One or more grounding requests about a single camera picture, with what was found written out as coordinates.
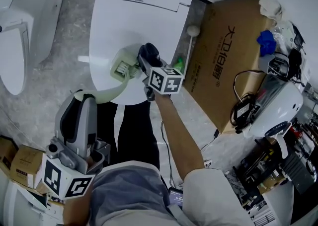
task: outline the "power plug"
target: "power plug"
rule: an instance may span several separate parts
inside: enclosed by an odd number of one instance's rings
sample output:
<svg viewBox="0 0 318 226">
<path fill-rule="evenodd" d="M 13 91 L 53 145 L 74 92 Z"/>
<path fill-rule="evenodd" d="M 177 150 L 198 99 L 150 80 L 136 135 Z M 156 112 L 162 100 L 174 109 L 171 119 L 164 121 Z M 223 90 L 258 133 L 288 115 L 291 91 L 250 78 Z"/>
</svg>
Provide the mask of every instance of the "power plug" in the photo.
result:
<svg viewBox="0 0 318 226">
<path fill-rule="evenodd" d="M 207 160 L 207 161 L 204 162 L 204 166 L 206 168 L 209 168 L 211 166 L 211 164 L 212 164 L 212 160 Z"/>
</svg>

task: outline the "white marker cube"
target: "white marker cube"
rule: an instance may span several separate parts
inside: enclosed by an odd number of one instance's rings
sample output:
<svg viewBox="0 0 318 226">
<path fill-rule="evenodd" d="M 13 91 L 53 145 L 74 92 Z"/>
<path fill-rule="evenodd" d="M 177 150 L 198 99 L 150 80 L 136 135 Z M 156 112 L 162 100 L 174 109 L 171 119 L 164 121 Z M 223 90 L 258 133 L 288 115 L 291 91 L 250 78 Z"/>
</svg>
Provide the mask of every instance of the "white marker cube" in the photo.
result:
<svg viewBox="0 0 318 226">
<path fill-rule="evenodd" d="M 180 92 L 183 74 L 175 68 L 152 67 L 148 86 L 160 94 L 176 94 Z"/>
<path fill-rule="evenodd" d="M 61 200 L 84 196 L 95 177 L 67 168 L 61 164 L 60 159 L 50 159 L 45 153 L 42 169 L 42 182 Z"/>
</svg>

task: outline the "person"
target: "person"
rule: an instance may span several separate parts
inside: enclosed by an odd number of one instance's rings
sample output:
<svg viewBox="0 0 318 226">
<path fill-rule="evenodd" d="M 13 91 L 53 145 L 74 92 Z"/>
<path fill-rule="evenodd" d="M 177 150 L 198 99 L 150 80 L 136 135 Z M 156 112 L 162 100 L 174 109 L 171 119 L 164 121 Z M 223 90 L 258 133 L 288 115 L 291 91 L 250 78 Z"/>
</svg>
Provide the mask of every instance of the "person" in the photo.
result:
<svg viewBox="0 0 318 226">
<path fill-rule="evenodd" d="M 253 225 L 223 173 L 204 166 L 201 152 L 169 98 L 156 93 L 172 157 L 183 184 L 183 212 L 169 210 L 160 177 L 159 150 L 150 119 L 150 103 L 126 106 L 114 138 L 117 105 L 97 107 L 97 135 L 111 144 L 111 165 L 95 177 L 83 197 L 67 200 L 69 226 L 248 226 Z"/>
</svg>

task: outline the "blue cloth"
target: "blue cloth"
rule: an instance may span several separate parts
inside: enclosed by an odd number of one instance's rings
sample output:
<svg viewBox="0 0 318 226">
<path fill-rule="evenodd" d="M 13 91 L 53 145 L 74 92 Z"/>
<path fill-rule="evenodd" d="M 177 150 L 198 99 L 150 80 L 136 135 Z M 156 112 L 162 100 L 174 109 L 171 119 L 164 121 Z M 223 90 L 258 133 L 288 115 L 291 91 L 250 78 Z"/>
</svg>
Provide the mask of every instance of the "blue cloth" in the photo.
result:
<svg viewBox="0 0 318 226">
<path fill-rule="evenodd" d="M 276 41 L 274 40 L 274 36 L 270 31 L 266 30 L 261 32 L 257 42 L 260 44 L 261 56 L 274 54 L 276 49 Z"/>
<path fill-rule="evenodd" d="M 168 190 L 154 170 L 132 165 L 111 169 L 94 179 L 90 225 L 125 209 L 156 210 L 169 215 L 168 205 Z"/>
</svg>

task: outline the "smartphone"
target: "smartphone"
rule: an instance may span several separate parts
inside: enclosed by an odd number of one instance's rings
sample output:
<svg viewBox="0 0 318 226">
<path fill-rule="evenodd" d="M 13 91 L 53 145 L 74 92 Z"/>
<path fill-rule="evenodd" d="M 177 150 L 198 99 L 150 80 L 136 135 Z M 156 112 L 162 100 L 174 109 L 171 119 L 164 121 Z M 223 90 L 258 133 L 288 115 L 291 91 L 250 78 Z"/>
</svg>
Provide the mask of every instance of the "smartphone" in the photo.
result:
<svg viewBox="0 0 318 226">
<path fill-rule="evenodd" d="M 181 209 L 183 206 L 183 191 L 170 187 L 169 199 L 171 204 L 178 205 Z"/>
</svg>

